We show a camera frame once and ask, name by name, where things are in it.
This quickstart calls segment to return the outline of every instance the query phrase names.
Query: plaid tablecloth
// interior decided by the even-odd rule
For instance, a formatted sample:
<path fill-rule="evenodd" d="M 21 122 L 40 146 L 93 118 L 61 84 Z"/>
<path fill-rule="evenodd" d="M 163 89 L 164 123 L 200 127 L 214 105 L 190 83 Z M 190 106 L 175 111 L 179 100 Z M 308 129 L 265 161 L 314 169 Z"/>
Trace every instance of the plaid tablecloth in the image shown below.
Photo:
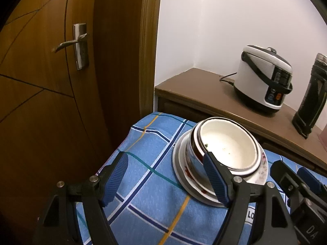
<path fill-rule="evenodd" d="M 119 245 L 213 243 L 227 210 L 190 197 L 172 166 L 177 139 L 194 125 L 183 118 L 154 112 L 131 127 L 126 139 L 104 164 L 111 164 L 120 150 L 128 154 L 129 165 L 115 200 L 104 208 Z M 283 160 L 294 171 L 301 167 L 283 156 L 267 150 L 265 153 L 269 169 L 276 160 Z M 327 178 L 312 173 L 327 184 Z M 280 193 L 286 202 L 287 197 L 281 190 Z M 254 204 L 249 204 L 239 244 L 247 243 L 254 208 Z M 83 242 L 91 245 L 82 203 L 77 204 L 77 215 Z"/>

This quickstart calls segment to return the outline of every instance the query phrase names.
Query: white wall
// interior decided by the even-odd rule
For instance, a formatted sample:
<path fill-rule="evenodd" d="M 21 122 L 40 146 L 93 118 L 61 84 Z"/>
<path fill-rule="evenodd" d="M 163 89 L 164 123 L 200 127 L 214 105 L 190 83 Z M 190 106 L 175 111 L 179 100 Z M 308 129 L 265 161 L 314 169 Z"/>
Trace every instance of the white wall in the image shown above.
<path fill-rule="evenodd" d="M 155 86 L 194 65 L 201 0 L 161 0 Z"/>
<path fill-rule="evenodd" d="M 189 68 L 236 72 L 242 48 L 273 47 L 293 67 L 285 103 L 297 110 L 327 26 L 310 0 L 161 0 L 155 85 Z M 327 123 L 324 108 L 317 125 Z"/>

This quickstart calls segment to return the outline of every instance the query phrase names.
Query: door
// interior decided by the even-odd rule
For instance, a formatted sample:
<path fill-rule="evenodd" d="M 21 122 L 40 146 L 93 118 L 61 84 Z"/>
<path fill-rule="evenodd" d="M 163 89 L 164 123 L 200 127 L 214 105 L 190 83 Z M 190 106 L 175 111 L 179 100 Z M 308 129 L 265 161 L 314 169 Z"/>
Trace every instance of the door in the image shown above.
<path fill-rule="evenodd" d="M 0 226 L 29 244 L 56 182 L 82 181 L 112 153 L 93 60 L 94 0 L 21 0 L 0 32 Z M 76 69 L 73 24 L 89 65 Z"/>

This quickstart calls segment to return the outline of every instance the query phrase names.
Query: rice cooker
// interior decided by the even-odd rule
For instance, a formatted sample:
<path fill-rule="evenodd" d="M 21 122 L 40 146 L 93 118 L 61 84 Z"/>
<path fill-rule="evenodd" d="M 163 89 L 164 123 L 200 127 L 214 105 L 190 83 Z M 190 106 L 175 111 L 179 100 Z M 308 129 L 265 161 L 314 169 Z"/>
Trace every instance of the rice cooker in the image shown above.
<path fill-rule="evenodd" d="M 254 45 L 243 48 L 234 89 L 246 105 L 267 113 L 282 107 L 293 87 L 292 67 L 276 50 Z"/>

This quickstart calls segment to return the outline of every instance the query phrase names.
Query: black cable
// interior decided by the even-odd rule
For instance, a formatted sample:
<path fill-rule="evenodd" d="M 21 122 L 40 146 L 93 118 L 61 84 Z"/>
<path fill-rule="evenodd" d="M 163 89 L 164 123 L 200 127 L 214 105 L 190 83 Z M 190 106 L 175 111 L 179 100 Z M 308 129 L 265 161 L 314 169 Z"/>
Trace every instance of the black cable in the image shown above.
<path fill-rule="evenodd" d="M 219 81 L 220 81 L 220 82 L 226 82 L 226 83 L 228 83 L 228 84 L 230 84 L 230 85 L 233 86 L 233 85 L 234 85 L 233 82 L 226 81 L 226 80 L 223 80 L 223 79 L 226 78 L 226 77 L 232 76 L 232 75 L 234 75 L 234 74 L 237 74 L 237 72 L 236 72 L 236 73 L 232 73 L 232 74 L 225 75 L 225 76 L 223 76 L 222 78 L 220 78 Z"/>

